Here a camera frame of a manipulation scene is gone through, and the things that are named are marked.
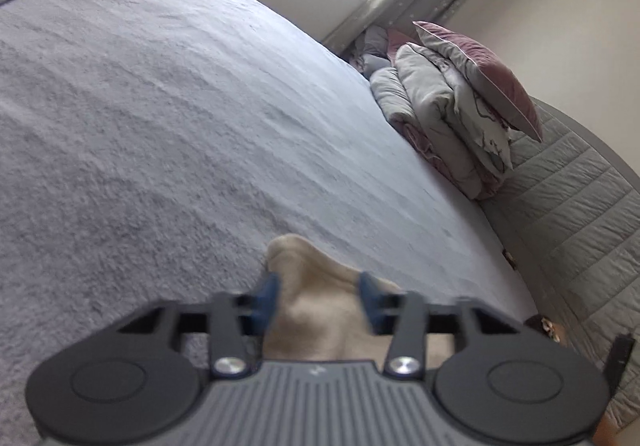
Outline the cream and black sweatshirt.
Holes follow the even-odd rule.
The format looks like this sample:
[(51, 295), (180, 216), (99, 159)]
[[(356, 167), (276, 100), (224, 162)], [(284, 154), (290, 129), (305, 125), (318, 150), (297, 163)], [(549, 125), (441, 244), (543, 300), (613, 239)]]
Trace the cream and black sweatshirt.
[(358, 270), (292, 233), (269, 242), (266, 266), (281, 288), (262, 341), (265, 359), (372, 360), (383, 366), (390, 337), (371, 331), (357, 292)]

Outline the grey quilted headboard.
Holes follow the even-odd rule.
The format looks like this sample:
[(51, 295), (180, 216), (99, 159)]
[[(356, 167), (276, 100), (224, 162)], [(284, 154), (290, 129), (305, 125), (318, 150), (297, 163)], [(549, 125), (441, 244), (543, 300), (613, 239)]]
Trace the grey quilted headboard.
[(639, 335), (639, 176), (600, 138), (535, 103), (544, 139), (515, 132), (513, 169), (480, 205), (539, 313), (598, 367)]

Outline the grey pillows behind quilt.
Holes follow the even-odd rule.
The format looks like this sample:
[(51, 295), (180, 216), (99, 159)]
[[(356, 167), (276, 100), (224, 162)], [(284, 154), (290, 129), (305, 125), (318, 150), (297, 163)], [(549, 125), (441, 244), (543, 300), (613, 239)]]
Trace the grey pillows behind quilt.
[(397, 51), (416, 40), (394, 28), (371, 25), (347, 51), (348, 62), (367, 80), (378, 70), (393, 66)]

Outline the folded grey pink quilt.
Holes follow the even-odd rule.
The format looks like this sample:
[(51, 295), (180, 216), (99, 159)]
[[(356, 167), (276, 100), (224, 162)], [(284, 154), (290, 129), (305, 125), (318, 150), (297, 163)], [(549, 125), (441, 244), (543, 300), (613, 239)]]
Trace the folded grey pink quilt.
[(386, 121), (467, 198), (498, 192), (513, 169), (508, 128), (452, 62), (408, 42), (369, 82)]

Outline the maroon grey pillow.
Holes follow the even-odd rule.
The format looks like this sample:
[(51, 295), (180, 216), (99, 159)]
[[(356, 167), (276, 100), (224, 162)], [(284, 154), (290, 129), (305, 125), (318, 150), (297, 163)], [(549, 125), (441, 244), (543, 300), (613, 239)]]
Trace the maroon grey pillow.
[(541, 143), (541, 123), (529, 94), (514, 73), (490, 49), (441, 25), (414, 21), (426, 48), (448, 59), (472, 88), (511, 128)]

